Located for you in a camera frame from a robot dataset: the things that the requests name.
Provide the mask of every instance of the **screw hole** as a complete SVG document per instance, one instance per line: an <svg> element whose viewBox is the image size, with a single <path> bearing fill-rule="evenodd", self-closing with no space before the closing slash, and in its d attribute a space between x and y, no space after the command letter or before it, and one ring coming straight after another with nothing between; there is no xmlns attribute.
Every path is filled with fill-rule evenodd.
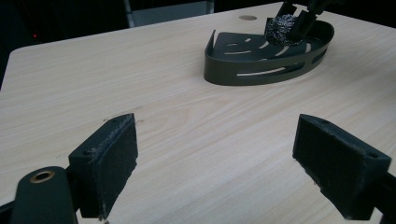
<svg viewBox="0 0 396 224"><path fill-rule="evenodd" d="M51 179L54 175L55 175L55 172L53 172L53 171L43 171L36 175L33 175L32 178L30 178L30 182L32 182L34 184L39 184L39 183L42 183L42 182L45 182L45 181Z"/></svg>
<svg viewBox="0 0 396 224"><path fill-rule="evenodd" d="M83 156L90 156L91 154L92 154L92 152L90 152L90 151L83 151L82 152Z"/></svg>
<svg viewBox="0 0 396 224"><path fill-rule="evenodd" d="M373 153L373 152L369 152L369 157L371 157L371 158L378 158L378 155L376 155L376 154Z"/></svg>

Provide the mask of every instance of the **3d-printed part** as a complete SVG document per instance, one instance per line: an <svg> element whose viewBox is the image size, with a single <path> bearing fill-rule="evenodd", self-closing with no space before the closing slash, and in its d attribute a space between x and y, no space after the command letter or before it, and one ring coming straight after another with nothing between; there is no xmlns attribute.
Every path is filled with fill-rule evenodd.
<svg viewBox="0 0 396 224"><path fill-rule="evenodd" d="M270 20L265 24L265 36L269 43L274 45L291 46L299 45L302 39L294 40L289 37L297 17L286 14Z"/></svg>
<svg viewBox="0 0 396 224"><path fill-rule="evenodd" d="M82 188L79 203L83 217L107 218L136 167L134 115L107 121L69 155L68 172Z"/></svg>
<svg viewBox="0 0 396 224"><path fill-rule="evenodd" d="M394 221L396 179L386 154L325 119L300 115L292 156L345 219L369 220L377 207Z"/></svg>

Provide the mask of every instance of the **crumpled foil object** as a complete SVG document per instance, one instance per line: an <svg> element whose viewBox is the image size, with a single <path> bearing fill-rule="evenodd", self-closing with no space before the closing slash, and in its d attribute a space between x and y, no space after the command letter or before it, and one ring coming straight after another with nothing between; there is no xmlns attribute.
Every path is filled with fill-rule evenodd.
<svg viewBox="0 0 396 224"><path fill-rule="evenodd" d="M267 41L273 45L299 45L303 40L296 41L287 37L287 33L294 25L296 19L297 17L287 14L268 20L265 28Z"/></svg>

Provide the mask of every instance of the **wooden table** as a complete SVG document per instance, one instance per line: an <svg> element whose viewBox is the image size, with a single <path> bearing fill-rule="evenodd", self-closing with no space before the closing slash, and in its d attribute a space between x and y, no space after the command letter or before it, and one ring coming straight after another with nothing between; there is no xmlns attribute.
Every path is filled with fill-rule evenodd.
<svg viewBox="0 0 396 224"><path fill-rule="evenodd" d="M335 36L311 72L253 87L204 80L214 30L262 34L280 6L12 52L0 91L0 204L14 200L23 176L67 167L108 119L134 113L138 164L110 223L378 223L376 210L368 222L345 221L291 152L308 114L396 158L395 29L324 12Z"/></svg>

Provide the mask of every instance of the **light wood surface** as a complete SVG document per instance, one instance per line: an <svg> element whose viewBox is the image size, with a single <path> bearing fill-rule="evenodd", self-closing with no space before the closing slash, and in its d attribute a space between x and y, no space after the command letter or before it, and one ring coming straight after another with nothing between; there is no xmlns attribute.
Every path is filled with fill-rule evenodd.
<svg viewBox="0 0 396 224"><path fill-rule="evenodd" d="M134 113L137 167L111 224L378 223L376 210L370 221L345 221L291 152L298 117L308 114L396 158L395 29L324 12L318 19L335 36L313 71L253 87L204 80L213 30L262 34L280 6L12 52L0 91L0 204L14 200L23 176L67 167L106 120Z"/></svg>

